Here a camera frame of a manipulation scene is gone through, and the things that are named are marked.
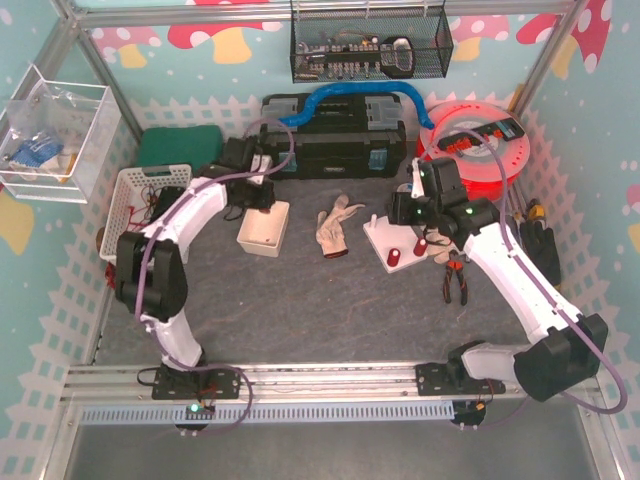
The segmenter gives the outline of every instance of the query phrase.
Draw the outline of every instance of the blue hose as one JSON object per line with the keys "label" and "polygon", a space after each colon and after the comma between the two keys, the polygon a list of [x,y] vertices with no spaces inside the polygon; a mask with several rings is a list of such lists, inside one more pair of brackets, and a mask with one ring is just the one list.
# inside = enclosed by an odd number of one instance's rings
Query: blue hose
{"label": "blue hose", "polygon": [[401,92],[406,94],[416,106],[418,120],[424,128],[432,130],[434,124],[429,118],[424,106],[422,95],[414,87],[405,82],[361,82],[361,83],[332,83],[318,88],[307,98],[304,109],[297,115],[281,118],[280,121],[287,127],[300,127],[311,120],[318,104],[331,95],[348,95],[350,93],[391,93]]}

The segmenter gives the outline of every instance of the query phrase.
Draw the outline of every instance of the black toolbox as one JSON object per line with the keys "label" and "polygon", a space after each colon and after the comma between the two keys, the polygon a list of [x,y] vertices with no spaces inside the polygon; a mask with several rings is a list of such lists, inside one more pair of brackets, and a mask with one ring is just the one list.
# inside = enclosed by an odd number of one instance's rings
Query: black toolbox
{"label": "black toolbox", "polygon": [[[262,116],[299,113],[309,94],[271,95]],[[295,157],[274,179],[393,177],[407,154],[400,98],[391,93],[327,97],[306,125],[293,129]],[[277,126],[263,125],[264,153],[278,164],[289,151],[289,138]]]}

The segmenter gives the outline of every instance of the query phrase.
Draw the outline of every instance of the red-handled pliers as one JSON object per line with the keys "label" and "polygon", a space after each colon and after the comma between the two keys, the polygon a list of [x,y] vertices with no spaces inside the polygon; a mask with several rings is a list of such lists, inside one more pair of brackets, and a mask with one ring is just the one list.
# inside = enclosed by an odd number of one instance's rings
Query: red-handled pliers
{"label": "red-handled pliers", "polygon": [[451,303],[451,278],[453,277],[453,272],[456,272],[456,277],[458,277],[458,283],[460,284],[460,305],[466,305],[469,299],[469,288],[462,273],[463,264],[456,259],[457,256],[457,252],[449,252],[449,261],[447,262],[447,271],[444,277],[444,284],[442,285],[442,294],[444,295],[445,303]]}

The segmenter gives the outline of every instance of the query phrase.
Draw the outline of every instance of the wire mesh basket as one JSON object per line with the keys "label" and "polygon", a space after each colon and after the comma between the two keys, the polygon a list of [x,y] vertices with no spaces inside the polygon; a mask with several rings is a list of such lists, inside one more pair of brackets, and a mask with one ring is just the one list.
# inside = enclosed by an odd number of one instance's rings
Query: wire mesh basket
{"label": "wire mesh basket", "polygon": [[441,5],[319,9],[291,0],[294,83],[445,77],[453,52]]}

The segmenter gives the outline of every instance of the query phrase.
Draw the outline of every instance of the clear plastic bin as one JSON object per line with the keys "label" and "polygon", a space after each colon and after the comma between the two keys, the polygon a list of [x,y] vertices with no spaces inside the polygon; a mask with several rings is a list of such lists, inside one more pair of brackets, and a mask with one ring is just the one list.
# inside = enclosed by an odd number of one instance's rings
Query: clear plastic bin
{"label": "clear plastic bin", "polygon": [[[59,96],[55,103],[40,101],[56,95],[59,89],[78,95],[77,101],[71,104]],[[23,139],[10,131],[0,145],[0,182],[20,199],[87,203],[121,117],[111,89],[41,77],[24,101],[46,119],[65,144],[73,142],[77,153],[74,150],[75,158],[69,156],[68,162],[55,170],[16,165],[10,159]]]}

